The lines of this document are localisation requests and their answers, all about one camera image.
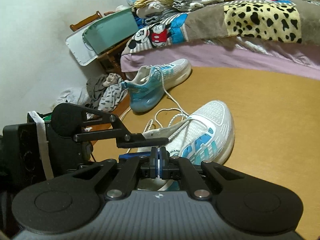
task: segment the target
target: white tray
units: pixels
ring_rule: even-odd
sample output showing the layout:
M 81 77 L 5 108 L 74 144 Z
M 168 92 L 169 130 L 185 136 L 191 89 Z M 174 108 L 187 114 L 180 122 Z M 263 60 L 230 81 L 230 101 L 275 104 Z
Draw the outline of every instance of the white tray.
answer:
M 82 34 L 84 33 L 84 31 L 94 22 L 87 24 L 86 26 L 73 32 L 66 38 L 66 45 L 71 50 L 78 63 L 82 66 L 88 65 L 98 57 L 93 48 L 91 48 L 89 44 L 84 43 L 82 38 Z

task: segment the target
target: mickey mouse blanket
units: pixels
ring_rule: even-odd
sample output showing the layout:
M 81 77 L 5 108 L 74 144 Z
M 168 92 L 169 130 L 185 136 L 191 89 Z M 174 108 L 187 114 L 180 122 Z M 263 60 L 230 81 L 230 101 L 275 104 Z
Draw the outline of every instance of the mickey mouse blanket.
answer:
M 122 54 L 228 36 L 320 45 L 320 2 L 236 0 L 208 5 L 140 29 Z

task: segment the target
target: white shoelace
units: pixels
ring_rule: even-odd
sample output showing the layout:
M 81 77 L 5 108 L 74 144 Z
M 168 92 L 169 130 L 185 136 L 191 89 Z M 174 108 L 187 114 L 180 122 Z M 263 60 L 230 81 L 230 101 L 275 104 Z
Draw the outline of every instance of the white shoelace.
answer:
M 151 69 L 152 66 L 144 66 L 145 68 L 147 69 Z M 169 125 L 168 127 L 171 126 L 172 122 L 174 121 L 174 119 L 178 116 L 182 116 L 182 119 L 181 121 L 184 120 L 184 118 L 188 118 L 189 117 L 189 114 L 180 106 L 180 104 L 167 92 L 167 90 L 165 89 L 164 87 L 164 77 L 163 77 L 163 73 L 161 72 L 161 66 L 160 65 L 154 65 L 153 67 L 155 67 L 155 69 L 157 71 L 160 72 L 160 75 L 161 75 L 161 81 L 162 81 L 162 88 L 164 90 L 164 92 L 168 95 L 168 97 L 177 104 L 178 108 L 163 108 L 163 109 L 160 109 L 158 112 L 156 112 L 155 114 L 155 117 L 154 117 L 154 120 L 160 125 L 161 128 L 163 128 L 162 124 L 158 121 L 157 119 L 157 116 L 160 112 L 162 111 L 180 111 L 181 113 L 180 114 L 176 114 L 174 117 L 172 117 L 172 119 L 170 120 L 169 122 Z M 142 81 L 147 81 L 148 80 L 148 77 L 146 78 L 143 78 Z M 127 113 L 129 113 L 129 111 L 131 110 L 131 108 L 129 107 L 128 110 L 126 110 L 121 116 L 120 116 L 120 120 L 122 121 L 124 119 L 124 117 L 127 115 Z M 169 137 L 169 142 L 178 134 L 180 133 L 185 127 L 186 125 L 188 124 L 189 121 L 191 120 L 196 120 L 196 119 L 193 119 L 193 118 L 188 118 L 188 120 L 186 120 L 186 122 L 180 126 L 170 137 Z M 152 124 L 153 124 L 153 119 L 150 119 L 148 122 L 147 122 L 147 125 L 145 126 L 144 130 L 143 130 L 143 133 L 146 132 L 146 131 L 149 131 L 152 127 Z

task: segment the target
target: wooden floor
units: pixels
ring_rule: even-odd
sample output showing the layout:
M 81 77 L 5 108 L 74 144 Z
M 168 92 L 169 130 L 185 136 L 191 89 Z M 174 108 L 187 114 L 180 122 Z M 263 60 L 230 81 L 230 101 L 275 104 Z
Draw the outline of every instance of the wooden floor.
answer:
M 187 113 L 211 100 L 228 105 L 236 139 L 225 165 L 297 193 L 304 205 L 297 232 L 306 240 L 320 236 L 319 94 L 317 80 L 216 67 L 194 67 L 185 82 L 170 90 Z M 132 133 L 142 132 L 158 110 L 171 107 L 177 106 L 165 95 L 147 113 L 130 111 L 123 123 Z M 162 112 L 158 120 L 167 126 L 177 113 Z M 102 161 L 118 159 L 126 151 L 116 148 L 115 139 L 109 139 L 98 141 L 93 153 Z

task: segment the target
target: white sneaker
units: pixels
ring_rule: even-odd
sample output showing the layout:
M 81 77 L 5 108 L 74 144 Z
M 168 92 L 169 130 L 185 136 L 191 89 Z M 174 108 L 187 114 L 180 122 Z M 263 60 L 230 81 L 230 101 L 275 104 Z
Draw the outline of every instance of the white sneaker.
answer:
M 171 127 L 149 130 L 143 133 L 143 136 L 169 138 L 165 147 L 170 156 L 185 157 L 198 165 L 203 160 L 223 164 L 231 154 L 235 140 L 233 119 L 227 105 L 222 101 L 211 101 L 186 120 Z M 150 150 L 151 147 L 138 148 L 138 152 Z M 166 182 L 156 179 L 153 184 L 160 187 L 158 190 L 166 190 L 170 186 L 170 183 Z M 149 184 L 151 181 L 141 180 L 141 183 L 138 187 L 145 188 L 146 183 Z
M 161 100 L 166 90 L 184 82 L 191 73 L 187 59 L 178 59 L 167 65 L 142 66 L 132 81 L 124 81 L 123 86 L 130 94 L 130 107 L 134 112 L 145 112 Z

